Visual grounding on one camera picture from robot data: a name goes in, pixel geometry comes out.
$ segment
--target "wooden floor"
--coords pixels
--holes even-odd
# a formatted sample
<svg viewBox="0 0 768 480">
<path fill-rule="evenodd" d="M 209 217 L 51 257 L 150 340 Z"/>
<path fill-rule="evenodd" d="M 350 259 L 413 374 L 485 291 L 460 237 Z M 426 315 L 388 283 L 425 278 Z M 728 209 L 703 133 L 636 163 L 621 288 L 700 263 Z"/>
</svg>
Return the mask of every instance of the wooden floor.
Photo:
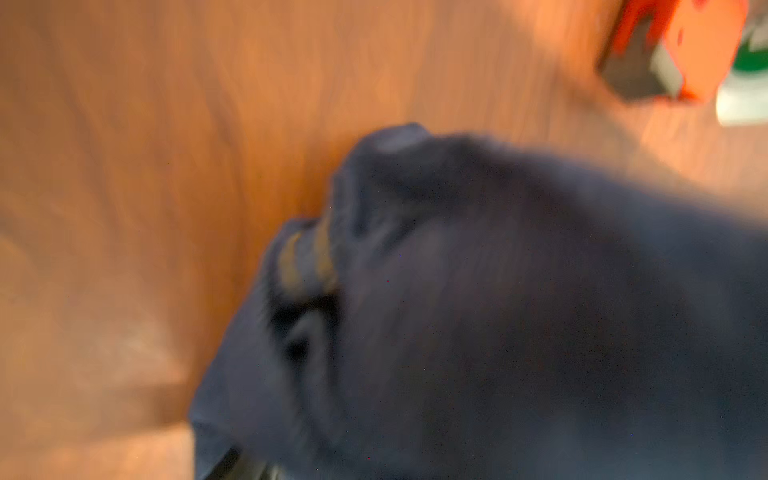
<svg viewBox="0 0 768 480">
<path fill-rule="evenodd" d="M 619 4 L 4 2 L 0 478 L 189 478 L 185 410 L 260 254 L 378 127 L 768 217 L 768 128 L 595 77 Z"/>
</svg>

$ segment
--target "clothing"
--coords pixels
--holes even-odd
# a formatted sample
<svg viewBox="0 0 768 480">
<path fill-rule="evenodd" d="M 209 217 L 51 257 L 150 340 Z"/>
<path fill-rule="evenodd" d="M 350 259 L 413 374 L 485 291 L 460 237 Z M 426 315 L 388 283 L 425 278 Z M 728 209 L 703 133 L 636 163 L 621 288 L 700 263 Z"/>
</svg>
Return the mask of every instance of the clothing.
<svg viewBox="0 0 768 480">
<path fill-rule="evenodd" d="M 190 410 L 296 478 L 764 478 L 768 234 L 416 124 L 263 258 Z"/>
</svg>

